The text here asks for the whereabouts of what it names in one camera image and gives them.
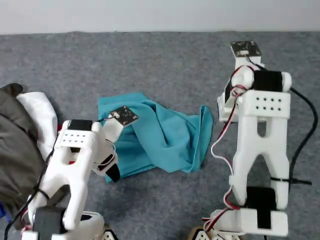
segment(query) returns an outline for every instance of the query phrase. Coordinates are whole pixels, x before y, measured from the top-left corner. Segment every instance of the white wall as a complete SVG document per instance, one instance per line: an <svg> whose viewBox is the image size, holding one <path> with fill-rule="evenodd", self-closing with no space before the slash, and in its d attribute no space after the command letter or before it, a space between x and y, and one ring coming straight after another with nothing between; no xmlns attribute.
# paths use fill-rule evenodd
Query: white wall
<svg viewBox="0 0 320 240"><path fill-rule="evenodd" d="M0 0L0 34L318 31L320 0Z"/></svg>

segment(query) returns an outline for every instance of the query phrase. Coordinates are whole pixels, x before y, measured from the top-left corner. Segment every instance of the gray carpet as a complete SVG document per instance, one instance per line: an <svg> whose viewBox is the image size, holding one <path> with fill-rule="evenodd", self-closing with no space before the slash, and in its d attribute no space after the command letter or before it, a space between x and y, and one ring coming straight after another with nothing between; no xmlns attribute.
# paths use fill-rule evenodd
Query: gray carpet
<svg viewBox="0 0 320 240"><path fill-rule="evenodd" d="M144 92L152 100L187 114L208 105L217 117L217 97L234 68L229 43L254 39L267 68L292 74L293 86L319 109L320 32L80 33L0 36L0 85L18 82L42 91L59 120L97 119L97 99ZM287 154L291 158L312 123L307 105L292 97ZM213 138L222 124L215 122ZM236 150L232 125L217 152L229 158ZM291 240L320 235L320 131L302 151L295 176L313 181L296 185L289 197ZM223 207L228 167L207 154L196 173L150 170L116 184L92 174L86 210L104 216L120 240L185 240L201 217ZM249 183L267 185L269 174L259 160ZM18 239L11 233L10 239ZM262 236L247 239L262 240Z"/></svg>

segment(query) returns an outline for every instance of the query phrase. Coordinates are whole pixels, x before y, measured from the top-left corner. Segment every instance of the teal cloth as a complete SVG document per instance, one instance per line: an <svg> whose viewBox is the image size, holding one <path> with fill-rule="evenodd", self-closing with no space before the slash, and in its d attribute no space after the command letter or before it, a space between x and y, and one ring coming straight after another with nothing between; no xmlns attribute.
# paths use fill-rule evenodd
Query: teal cloth
<svg viewBox="0 0 320 240"><path fill-rule="evenodd" d="M129 107L139 116L124 128L115 144L121 178L155 167L168 173L200 169L214 122L207 106L200 107L199 115L187 116L164 108L138 92L99 98L99 119L121 106Z"/></svg>

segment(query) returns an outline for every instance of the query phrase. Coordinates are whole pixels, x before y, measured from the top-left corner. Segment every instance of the white wire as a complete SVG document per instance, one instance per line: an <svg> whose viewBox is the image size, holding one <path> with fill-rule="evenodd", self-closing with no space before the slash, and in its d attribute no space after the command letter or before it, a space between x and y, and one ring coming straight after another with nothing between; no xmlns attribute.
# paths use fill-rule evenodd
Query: white wire
<svg viewBox="0 0 320 240"><path fill-rule="evenodd" d="M220 142L220 140L221 140L221 139L224 137L224 135L226 134L226 132L227 132L227 130L228 130L230 124L231 124L231 119L232 119L232 117L233 117L233 114L232 114L232 116L230 117L230 121L227 123L227 125L226 125L225 128L223 129L223 131L222 131L221 135L219 136L219 138L218 138L218 139L212 144L212 146L211 146L211 155L212 155L214 158L216 158L216 159L223 160L223 161L228 165L228 167L229 167L229 169L230 169L231 176L233 176L233 174L234 174L234 171L233 171L233 168L232 168L232 166L231 166L231 163L230 163L224 156L216 155L216 154L214 153L214 147ZM224 203L228 208L233 209L234 207L231 206L230 204L228 204L227 201L226 201L227 195L230 194L231 191L232 191L232 185L230 184L230 187L229 187L228 191L225 192L225 194L223 195L223 203Z"/></svg>

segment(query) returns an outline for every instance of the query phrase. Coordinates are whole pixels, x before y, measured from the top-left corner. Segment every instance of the black cable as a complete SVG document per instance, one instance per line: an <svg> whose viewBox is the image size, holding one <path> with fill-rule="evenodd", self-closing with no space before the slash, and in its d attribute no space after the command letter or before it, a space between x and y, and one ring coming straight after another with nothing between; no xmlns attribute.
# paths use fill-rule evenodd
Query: black cable
<svg viewBox="0 0 320 240"><path fill-rule="evenodd" d="M303 180L293 178L293 174L294 174L294 169L295 169L295 165L297 162L297 158L298 158L301 150L304 148L304 146L307 144L307 142L309 141L311 136L316 131L317 126L318 126L318 118L319 118L314 104L307 97L305 97L302 93L300 93L299 91L297 91L293 87L291 87L290 90L308 104L308 106L310 107L312 114L313 114L313 123L312 123L312 127L311 127L310 131L304 137L303 141L300 143L299 147L296 149L296 151L292 157L292 160L290 163L290 168L289 168L289 191L291 189L291 184L303 184L303 183L311 184L311 182L309 182L309 181L303 181Z"/></svg>
<svg viewBox="0 0 320 240"><path fill-rule="evenodd" d="M221 238L222 240L226 240L224 237L222 237L220 234L217 234L217 236L219 237L219 238Z"/></svg>
<svg viewBox="0 0 320 240"><path fill-rule="evenodd" d="M246 56L246 59L247 59L250 63L252 63L253 65L257 66L260 70L267 71L267 69L266 69L266 68L264 68L263 66L261 66L261 65L259 65L259 64L256 64L256 63L254 63L254 62L250 59L250 57L249 57L249 56Z"/></svg>
<svg viewBox="0 0 320 240"><path fill-rule="evenodd" d="M104 117L104 118L101 118L101 119L97 120L97 122L101 123L101 122L103 122L105 120L115 119L115 118L116 118L116 116Z"/></svg>
<svg viewBox="0 0 320 240"><path fill-rule="evenodd" d="M55 146L56 144L56 141L57 141L58 137L55 138L55 141L54 141L54 144L53 146ZM26 203L19 209L19 211L17 212L17 214L14 216L13 220L10 221L7 226L5 227L5 230L4 230L4 237L3 237L3 240L8 240L8 234L9 234L9 230L11 229L11 227L14 225L14 223L18 220L19 217L21 217L26 208L28 207L28 205L31 203L31 201L35 198L36 194L39 192L39 187L40 187L40 184L41 184L41 181L42 181L42 178L48 168L48 165L49 165L49 161L50 161L50 158L52 157L52 155L54 154L54 148L52 148L51 152L49 153L49 155L46 157L45 159L45 164L43 166L43 169L40 173L40 176L38 178L38 181L36 183L36 185L33 187L33 192L32 194L30 195L30 197L28 198L28 200L26 201Z"/></svg>

